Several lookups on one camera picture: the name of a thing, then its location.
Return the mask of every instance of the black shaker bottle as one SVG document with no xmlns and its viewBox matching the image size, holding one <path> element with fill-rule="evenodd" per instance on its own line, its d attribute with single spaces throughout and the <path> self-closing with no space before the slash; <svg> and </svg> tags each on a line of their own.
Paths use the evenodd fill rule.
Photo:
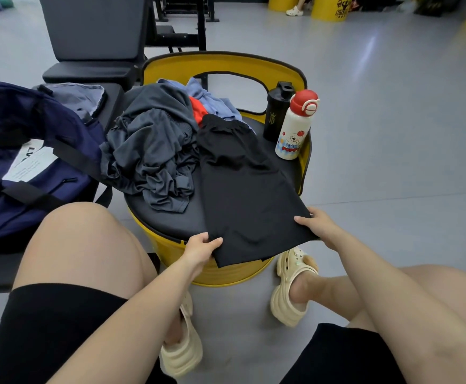
<svg viewBox="0 0 466 384">
<path fill-rule="evenodd" d="M 278 82 L 276 88 L 268 92 L 267 116 L 265 118 L 265 128 L 263 129 L 265 139 L 273 142 L 277 141 L 282 122 L 294 94 L 295 89 L 291 82 Z"/>
</svg>

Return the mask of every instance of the gray clothing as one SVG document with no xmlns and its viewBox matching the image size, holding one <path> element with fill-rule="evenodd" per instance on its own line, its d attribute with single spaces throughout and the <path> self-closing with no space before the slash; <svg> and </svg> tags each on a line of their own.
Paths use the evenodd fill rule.
<svg viewBox="0 0 466 384">
<path fill-rule="evenodd" d="M 153 83 L 128 91 L 124 100 L 131 103 L 100 146 L 102 174 L 123 193 L 142 192 L 155 210 L 184 212 L 198 164 L 199 128 L 190 98 Z"/>
<path fill-rule="evenodd" d="M 53 97 L 68 109 L 74 111 L 83 121 L 88 122 L 104 100 L 105 88 L 100 85 L 80 83 L 43 83 L 53 91 Z"/>
</svg>

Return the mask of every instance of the hand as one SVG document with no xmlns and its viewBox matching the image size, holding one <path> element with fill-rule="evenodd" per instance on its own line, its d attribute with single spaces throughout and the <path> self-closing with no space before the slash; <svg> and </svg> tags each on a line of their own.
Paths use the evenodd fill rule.
<svg viewBox="0 0 466 384">
<path fill-rule="evenodd" d="M 338 251 L 336 249 L 335 241 L 341 236 L 341 233 L 345 231 L 341 229 L 336 223 L 332 220 L 331 217 L 323 210 L 308 207 L 309 212 L 313 215 L 312 218 L 305 218 L 295 216 L 293 219 L 299 225 L 307 226 L 311 232 L 315 233 L 328 248 Z"/>
<path fill-rule="evenodd" d="M 191 267 L 191 277 L 194 280 L 203 271 L 204 264 L 210 259 L 211 252 L 222 245 L 222 237 L 208 242 L 208 232 L 193 235 L 185 247 L 181 259 Z"/>
</svg>

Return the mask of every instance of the white water bottle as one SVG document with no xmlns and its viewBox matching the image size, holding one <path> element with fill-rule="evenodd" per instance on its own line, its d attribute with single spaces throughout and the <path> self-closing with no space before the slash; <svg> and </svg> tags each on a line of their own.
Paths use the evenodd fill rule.
<svg viewBox="0 0 466 384">
<path fill-rule="evenodd" d="M 311 128 L 311 116 L 318 109 L 318 95 L 313 90 L 300 90 L 292 97 L 282 122 L 275 153 L 282 159 L 295 159 Z"/>
</svg>

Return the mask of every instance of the sandal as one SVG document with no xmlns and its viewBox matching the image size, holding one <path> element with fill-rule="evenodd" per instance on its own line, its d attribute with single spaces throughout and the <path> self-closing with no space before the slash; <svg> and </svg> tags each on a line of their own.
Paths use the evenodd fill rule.
<svg viewBox="0 0 466 384">
<path fill-rule="evenodd" d="M 203 344 L 191 322 L 193 304 L 187 291 L 180 306 L 183 314 L 183 338 L 175 345 L 162 345 L 161 360 L 168 375 L 178 378 L 194 369 L 203 358 Z"/>
<path fill-rule="evenodd" d="M 306 254 L 298 247 L 282 252 L 277 259 L 277 276 L 281 284 L 272 292 L 270 309 L 272 314 L 289 327 L 295 327 L 300 319 L 306 315 L 307 303 L 292 303 L 290 301 L 290 287 L 295 277 L 301 272 L 316 270 L 302 262 Z"/>
</svg>

